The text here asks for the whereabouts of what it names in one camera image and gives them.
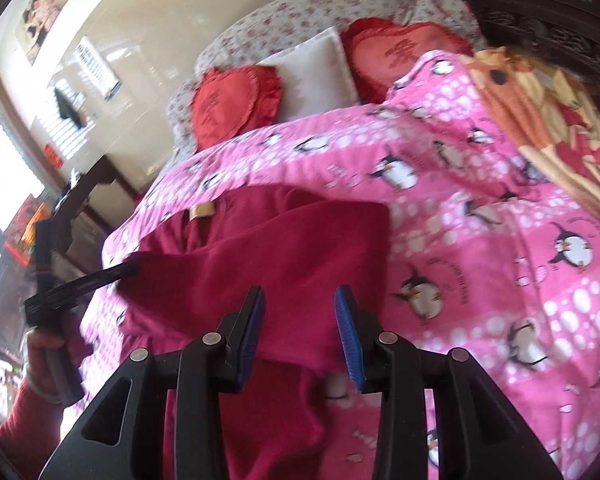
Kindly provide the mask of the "left hand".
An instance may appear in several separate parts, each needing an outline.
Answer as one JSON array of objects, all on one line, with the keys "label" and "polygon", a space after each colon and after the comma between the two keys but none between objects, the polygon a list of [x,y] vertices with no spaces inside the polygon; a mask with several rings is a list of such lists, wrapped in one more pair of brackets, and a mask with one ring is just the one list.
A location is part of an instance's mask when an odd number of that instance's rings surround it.
[{"label": "left hand", "polygon": [[83,338],[78,328],[70,328],[68,335],[69,340],[64,341],[61,336],[42,328],[35,328],[28,333],[26,382],[45,399],[58,399],[58,387],[46,363],[47,350],[59,350],[67,346],[70,361],[76,367],[93,353],[93,346]]}]

